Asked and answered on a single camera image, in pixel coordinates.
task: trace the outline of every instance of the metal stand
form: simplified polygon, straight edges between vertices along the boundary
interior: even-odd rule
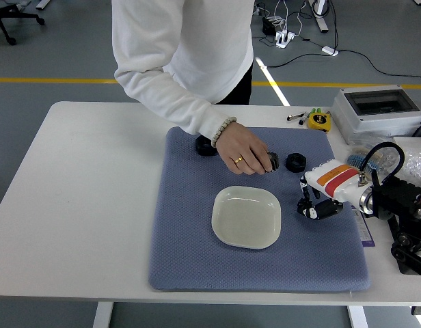
[[[98,302],[92,328],[109,328],[113,302]]]
[[[37,10],[43,10],[45,6],[49,3],[50,0],[41,0],[39,4],[36,6]]]
[[[321,33],[327,33],[329,29],[327,28],[325,20],[321,17],[321,13],[323,12],[323,7],[325,6],[326,0],[309,0],[311,8],[314,7],[312,12],[314,13],[314,17],[317,21],[318,27],[320,28]]]
[[[352,328],[368,328],[366,314],[362,306],[348,306],[347,311]]]

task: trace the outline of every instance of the sleeve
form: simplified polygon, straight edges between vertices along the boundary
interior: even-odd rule
[[[163,71],[180,42],[185,0],[112,0],[115,78],[126,94],[192,135],[212,139],[228,117]]]

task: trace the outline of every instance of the blue mat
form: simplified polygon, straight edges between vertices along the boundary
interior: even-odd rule
[[[199,156],[195,136],[172,128],[154,218],[149,282],[158,290],[338,292],[370,285],[362,244],[349,204],[321,221],[297,213],[301,174],[285,168],[299,152],[307,169],[332,159],[326,134],[292,128],[252,128],[280,168],[262,176],[237,176],[219,158]],[[239,185],[270,191],[282,207],[282,230],[266,249],[221,242],[211,226],[215,197]]]

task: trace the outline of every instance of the square plate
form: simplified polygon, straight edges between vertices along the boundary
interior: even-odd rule
[[[231,186],[215,198],[212,229],[231,246],[263,249],[280,235],[280,203],[267,190]]]

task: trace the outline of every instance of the yellow floor line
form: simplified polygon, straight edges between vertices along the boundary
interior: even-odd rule
[[[87,83],[87,84],[116,84],[115,79],[45,79],[0,77],[0,83]]]
[[[51,78],[24,78],[0,77],[0,83],[82,83],[82,84],[117,84],[115,79],[51,79]],[[268,87],[268,81],[252,81],[254,87]],[[324,83],[324,82],[275,82],[278,87],[373,87],[385,85],[381,83]],[[402,84],[404,89],[419,89],[421,84]]]

